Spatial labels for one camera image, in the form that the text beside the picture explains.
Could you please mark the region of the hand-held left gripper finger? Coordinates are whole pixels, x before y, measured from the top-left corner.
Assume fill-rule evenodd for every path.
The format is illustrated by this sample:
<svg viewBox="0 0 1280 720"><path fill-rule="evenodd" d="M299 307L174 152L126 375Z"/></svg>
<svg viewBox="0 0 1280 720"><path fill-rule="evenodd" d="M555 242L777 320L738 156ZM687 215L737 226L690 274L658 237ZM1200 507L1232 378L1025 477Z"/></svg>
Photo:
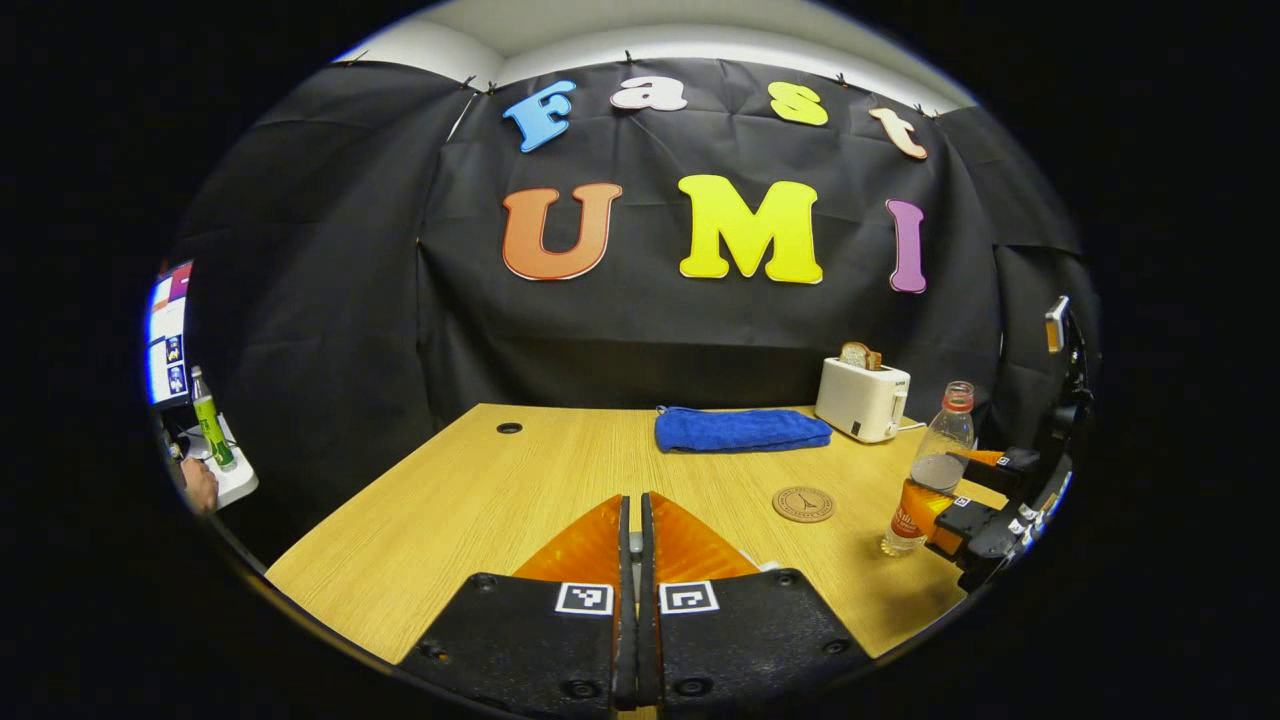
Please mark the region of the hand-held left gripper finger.
<svg viewBox="0 0 1280 720"><path fill-rule="evenodd" d="M797 569L763 570L689 510L641 501L637 700L662 714L777 714L872 669Z"/></svg>
<svg viewBox="0 0 1280 720"><path fill-rule="evenodd" d="M508 575L477 571L399 667L516 716L613 716L634 703L630 501L614 495Z"/></svg>

